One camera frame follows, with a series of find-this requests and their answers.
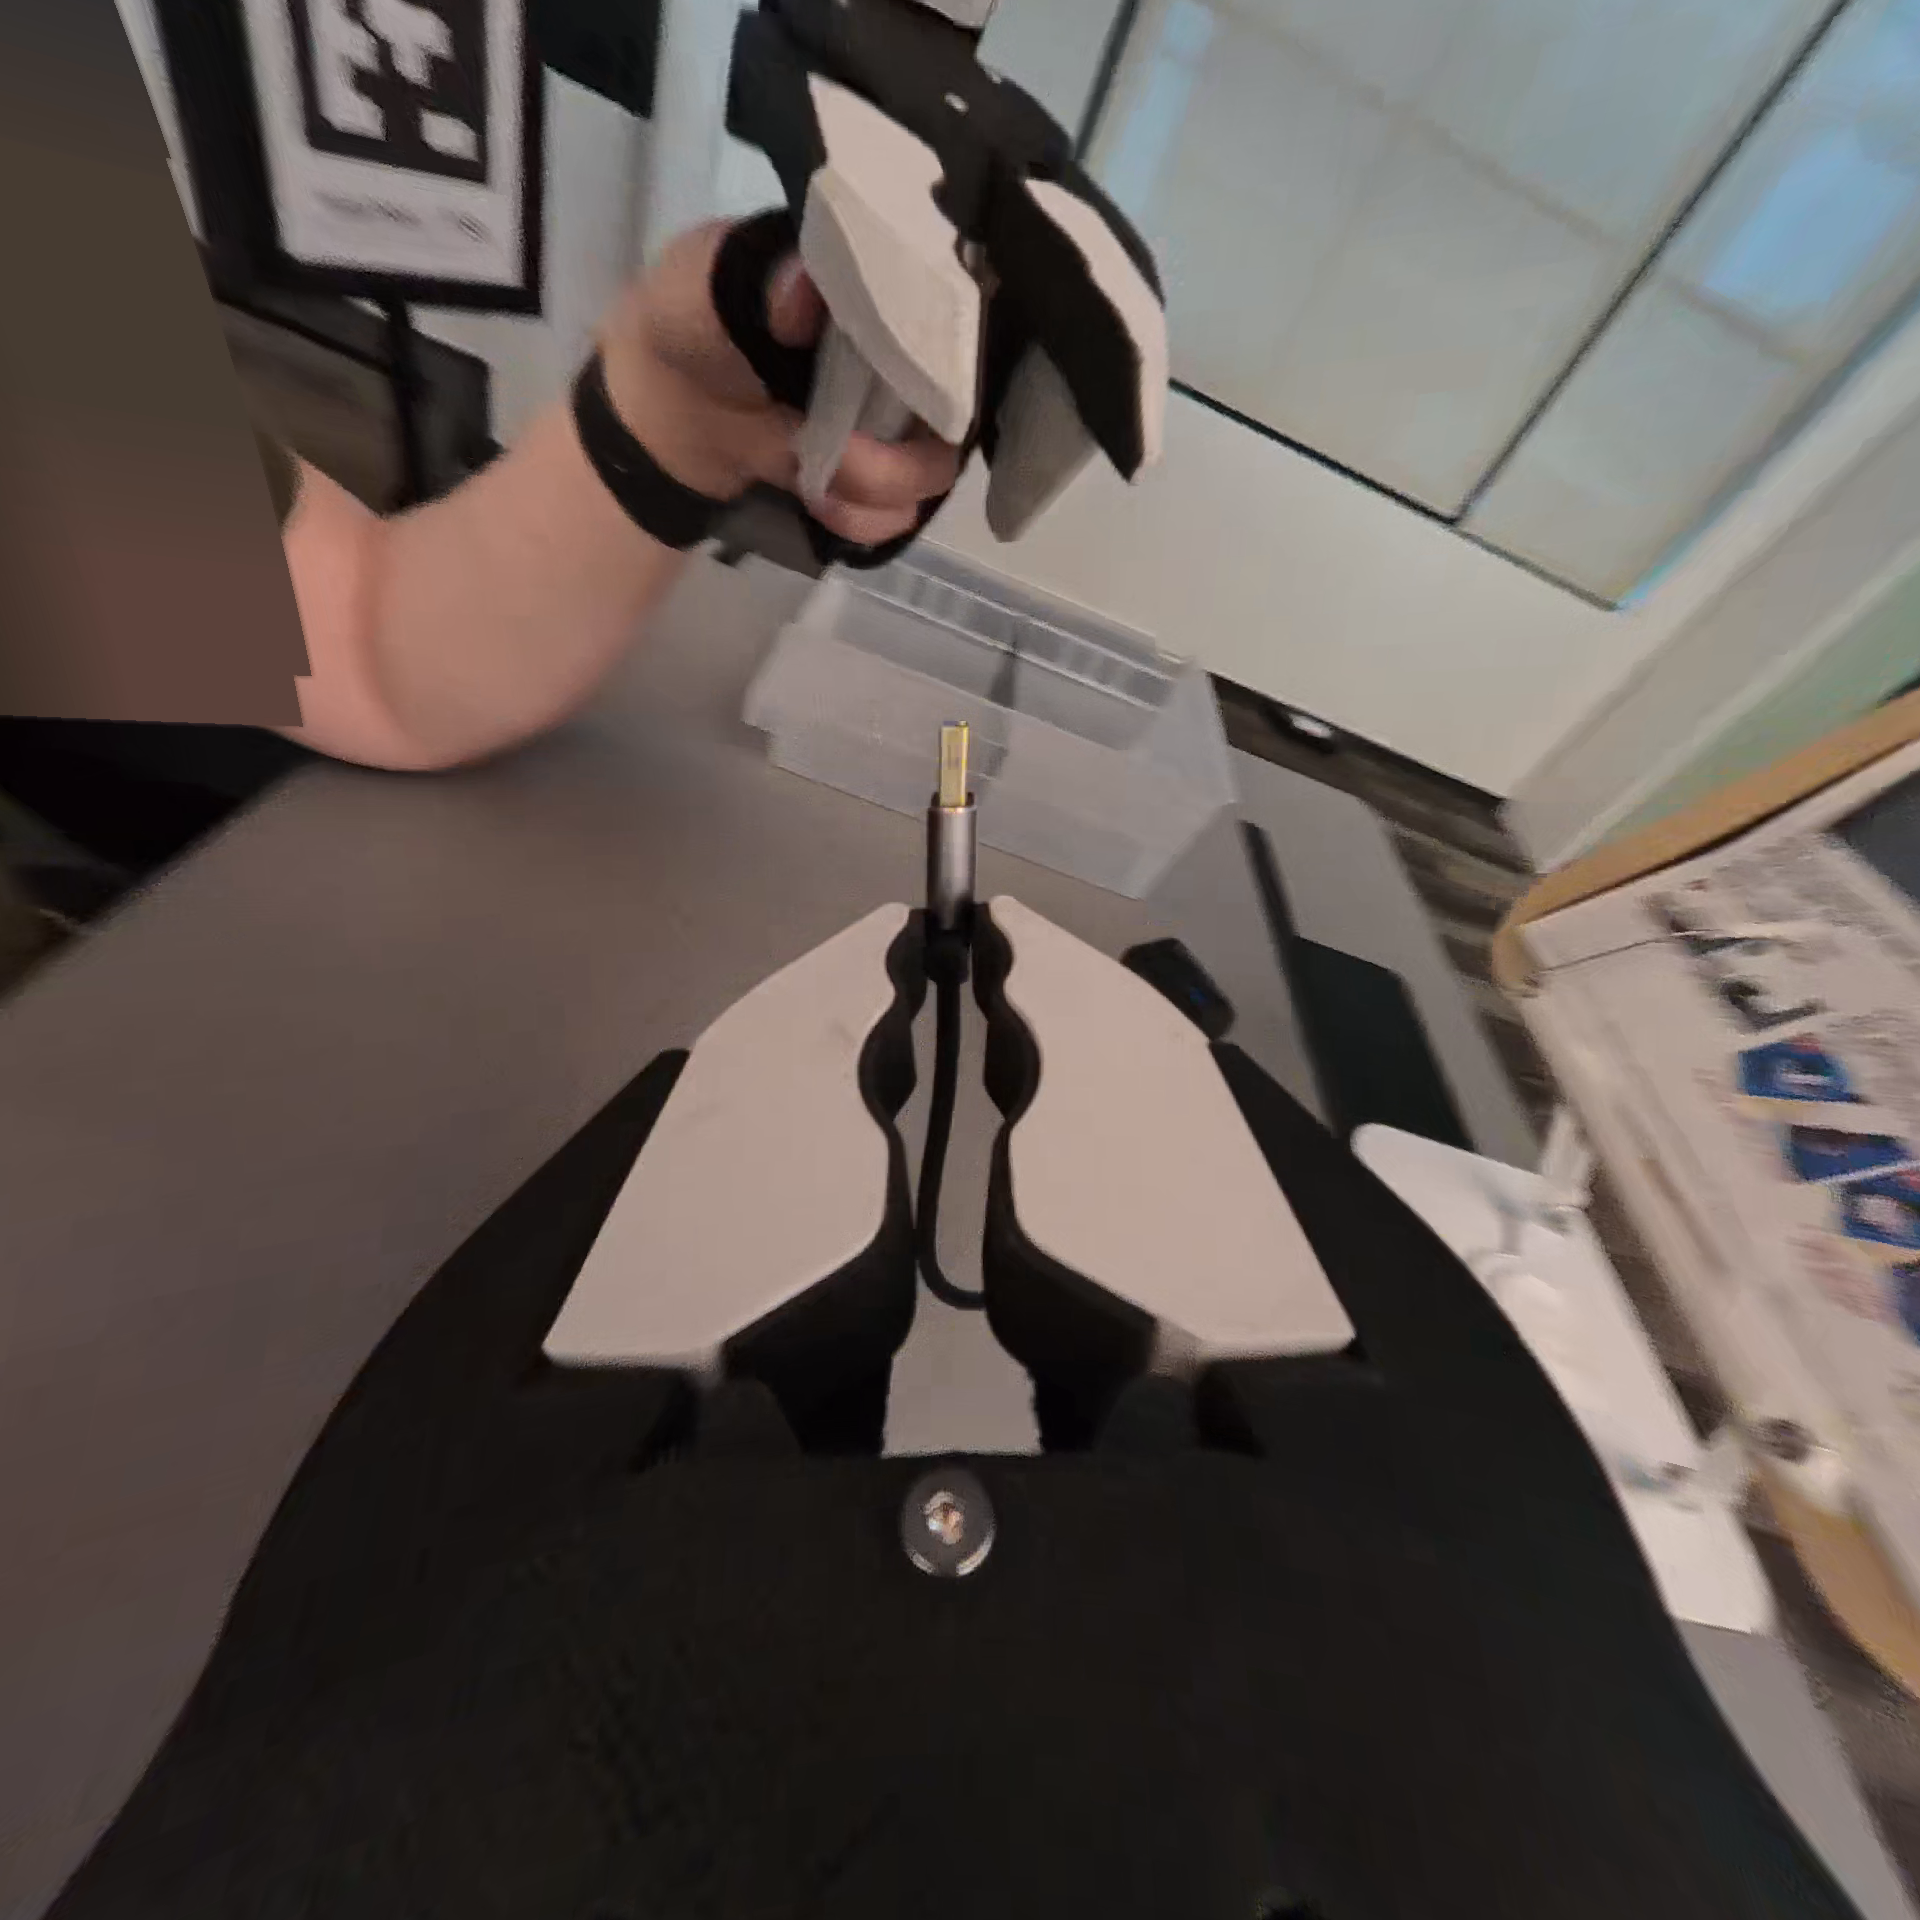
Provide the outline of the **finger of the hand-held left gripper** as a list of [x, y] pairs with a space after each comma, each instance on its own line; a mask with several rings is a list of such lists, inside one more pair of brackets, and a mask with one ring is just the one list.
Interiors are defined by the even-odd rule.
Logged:
[[945, 162], [850, 86], [812, 76], [824, 160], [800, 255], [828, 322], [913, 418], [963, 442], [977, 418], [984, 298], [937, 200]]
[[994, 186], [977, 443], [994, 488], [1064, 488], [1101, 453], [1162, 456], [1168, 325], [1153, 255], [1079, 173]]

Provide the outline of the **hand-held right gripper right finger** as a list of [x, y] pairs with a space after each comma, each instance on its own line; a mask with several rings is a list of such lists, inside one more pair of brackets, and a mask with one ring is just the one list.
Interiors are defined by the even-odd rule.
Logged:
[[997, 1110], [979, 1272], [1041, 1447], [1098, 1439], [1129, 1387], [1328, 1360], [1356, 1326], [1218, 1044], [1123, 960], [997, 896], [977, 911]]

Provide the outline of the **clear plastic bin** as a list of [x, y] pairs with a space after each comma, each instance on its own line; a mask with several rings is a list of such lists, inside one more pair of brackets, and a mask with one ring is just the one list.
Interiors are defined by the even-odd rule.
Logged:
[[740, 716], [772, 766], [911, 819], [964, 724], [979, 842], [1128, 899], [1236, 803], [1202, 667], [937, 547], [829, 568]]

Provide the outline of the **black USB hub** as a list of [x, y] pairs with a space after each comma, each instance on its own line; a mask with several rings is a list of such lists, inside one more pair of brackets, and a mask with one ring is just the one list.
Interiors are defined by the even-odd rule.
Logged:
[[1233, 999], [1181, 940], [1159, 936], [1132, 944], [1121, 963], [1176, 1005], [1208, 1043], [1218, 1044], [1233, 1035], [1236, 1023]]

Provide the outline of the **person's left hand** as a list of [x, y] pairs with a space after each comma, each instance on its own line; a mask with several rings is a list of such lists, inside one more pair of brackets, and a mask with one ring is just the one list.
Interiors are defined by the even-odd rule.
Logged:
[[764, 382], [744, 343], [807, 359], [826, 304], [779, 211], [687, 231], [639, 277], [604, 325], [596, 357], [619, 436], [643, 469], [707, 507], [753, 492], [803, 504], [857, 549], [913, 536], [959, 479], [963, 453], [914, 427], [900, 442], [855, 432], [824, 492], [800, 479], [803, 411]]

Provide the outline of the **paned window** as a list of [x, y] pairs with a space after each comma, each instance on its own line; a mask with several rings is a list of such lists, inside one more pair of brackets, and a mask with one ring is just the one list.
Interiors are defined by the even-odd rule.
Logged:
[[1591, 600], [1915, 308], [1915, 3], [1123, 5], [1176, 384]]

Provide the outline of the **person's left forearm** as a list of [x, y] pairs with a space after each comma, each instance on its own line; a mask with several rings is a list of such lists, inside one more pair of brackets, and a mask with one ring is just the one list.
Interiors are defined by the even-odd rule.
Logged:
[[304, 634], [301, 749], [447, 772], [570, 719], [632, 652], [688, 555], [618, 507], [567, 405], [424, 507], [378, 516], [261, 442]]

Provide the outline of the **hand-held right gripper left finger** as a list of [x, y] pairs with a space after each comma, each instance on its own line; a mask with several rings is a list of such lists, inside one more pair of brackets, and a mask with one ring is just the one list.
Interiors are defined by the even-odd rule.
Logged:
[[920, 1291], [899, 1128], [920, 1011], [922, 916], [884, 903], [671, 1058], [544, 1360], [756, 1383], [807, 1448], [876, 1452]]

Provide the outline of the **black easel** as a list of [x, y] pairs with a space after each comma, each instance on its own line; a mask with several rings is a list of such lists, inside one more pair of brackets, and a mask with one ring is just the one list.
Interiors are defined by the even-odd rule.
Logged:
[[397, 448], [393, 504], [412, 510], [498, 456], [493, 380], [480, 355], [424, 333], [407, 301], [385, 298], [378, 312]]

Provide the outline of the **wooden display board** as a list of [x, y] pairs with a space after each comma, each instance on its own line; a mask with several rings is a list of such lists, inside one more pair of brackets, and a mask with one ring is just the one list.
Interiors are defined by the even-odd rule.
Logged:
[[1772, 1517], [1840, 1629], [1908, 1696], [1915, 1696], [1917, 1679], [1917, 1508], [1915, 1532], [1887, 1532], [1848, 1502], [1828, 1502], [1796, 1469], [1807, 1459], [1804, 1434], [1749, 1416], [1715, 1344], [1704, 1339], [1676, 1210], [1652, 1188], [1651, 1166], [1602, 1084], [1597, 1054], [1544, 1004], [1528, 933], [1586, 901], [1666, 878], [1692, 862], [1776, 848], [1800, 832], [1844, 834], [1861, 852], [1887, 852], [1915, 867], [1915, 731], [1915, 693], [1906, 693], [1671, 819], [1585, 854], [1539, 879], [1499, 925], [1493, 946], [1497, 987], [1519, 1004], [1560, 1086], [1568, 1122], [1596, 1154], [1602, 1180], [1659, 1267], [1664, 1288], [1701, 1349], [1736, 1430], [1743, 1471], [1761, 1483]]

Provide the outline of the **framed marker sign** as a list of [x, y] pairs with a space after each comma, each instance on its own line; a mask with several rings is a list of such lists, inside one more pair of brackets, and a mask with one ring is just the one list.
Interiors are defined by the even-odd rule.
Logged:
[[525, 5], [148, 5], [177, 176], [235, 284], [543, 312]]

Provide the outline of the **black wristband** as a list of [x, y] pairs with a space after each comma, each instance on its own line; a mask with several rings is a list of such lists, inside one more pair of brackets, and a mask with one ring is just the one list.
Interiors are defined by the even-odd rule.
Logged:
[[682, 482], [635, 438], [612, 405], [599, 349], [583, 359], [567, 405], [592, 475], [632, 525], [673, 554], [716, 535], [729, 503]]

